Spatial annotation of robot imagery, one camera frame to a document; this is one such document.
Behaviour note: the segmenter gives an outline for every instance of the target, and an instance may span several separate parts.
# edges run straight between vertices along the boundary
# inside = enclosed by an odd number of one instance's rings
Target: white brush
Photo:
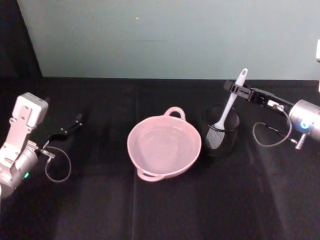
[[[243,86],[247,77],[247,73],[248,73],[248,69],[246,68],[243,69],[240,75],[238,76],[237,80],[235,81],[235,84],[239,86]],[[225,130],[226,118],[236,98],[237,98],[237,95],[234,93],[231,93],[220,120],[213,125],[216,129]],[[223,131],[216,131],[210,128],[206,135],[206,142],[207,144],[209,144],[211,149],[217,149],[221,145],[222,141],[224,140],[224,137],[225,137],[225,133]]]

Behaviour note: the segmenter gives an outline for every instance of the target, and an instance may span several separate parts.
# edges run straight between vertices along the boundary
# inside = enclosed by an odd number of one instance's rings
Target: pink bowl
[[[180,118],[170,116],[173,112],[178,112]],[[176,106],[164,115],[141,121],[127,138],[128,153],[137,174],[148,182],[184,173],[199,157],[201,144],[200,134]]]

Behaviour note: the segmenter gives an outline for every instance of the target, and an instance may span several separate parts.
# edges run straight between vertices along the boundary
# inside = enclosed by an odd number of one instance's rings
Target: cable
[[[253,129],[252,129],[252,134],[253,134],[253,137],[254,137],[254,140],[262,147],[265,147],[265,148],[271,148],[271,147],[275,147],[277,145],[280,145],[282,144],[285,140],[287,140],[292,132],[292,123],[291,123],[291,120],[290,120],[290,117],[288,116],[288,114],[284,111],[283,108],[281,108],[279,105],[276,106],[276,109],[279,110],[280,112],[283,112],[283,114],[286,116],[287,120],[289,121],[289,131],[287,133],[287,135],[280,141],[278,141],[277,143],[274,143],[274,144],[270,144],[270,145],[266,145],[266,144],[262,144],[261,142],[259,142],[259,140],[257,139],[257,136],[256,136],[256,126],[257,125],[266,125],[264,122],[256,122],[253,126]]]
[[[70,174],[71,174],[71,160],[70,160],[69,156],[62,149],[54,147],[54,146],[47,146],[47,148],[56,149],[56,150],[61,151],[66,156],[66,158],[68,159],[69,172],[68,172],[68,175],[62,180],[56,180],[56,179],[53,179],[52,177],[49,176],[49,174],[48,174],[48,165],[51,162],[51,158],[49,158],[49,160],[46,162],[46,165],[45,165],[45,168],[44,168],[45,175],[47,176],[47,178],[49,180],[51,180],[54,183],[63,183],[64,181],[66,181],[70,177]]]

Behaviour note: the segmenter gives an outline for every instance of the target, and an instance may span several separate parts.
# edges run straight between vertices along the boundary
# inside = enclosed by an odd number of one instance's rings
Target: black tablecloth
[[[247,83],[293,103],[320,105],[315,81]],[[137,177],[127,152],[130,130],[172,106],[181,107],[198,129],[204,107],[226,103],[223,85],[222,80],[1,79],[2,143],[16,98],[24,92],[50,98],[31,140],[45,140],[80,112],[84,122],[66,142],[53,143],[71,158],[69,180],[49,181],[46,159],[40,158],[30,177],[2,200],[0,239],[319,239],[319,143],[308,139],[301,151],[290,142],[258,146],[255,122],[284,131],[286,123],[244,99],[234,104],[241,125],[230,156],[202,153],[187,172],[160,182]],[[259,136],[269,144],[279,140],[270,132]]]

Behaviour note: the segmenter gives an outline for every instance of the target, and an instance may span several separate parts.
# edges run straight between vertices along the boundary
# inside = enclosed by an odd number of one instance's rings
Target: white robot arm
[[[46,101],[29,92],[18,96],[8,135],[0,149],[0,199],[10,196],[38,162],[35,151],[39,148],[29,138],[44,120],[48,107]],[[42,149],[41,153],[55,157]]]

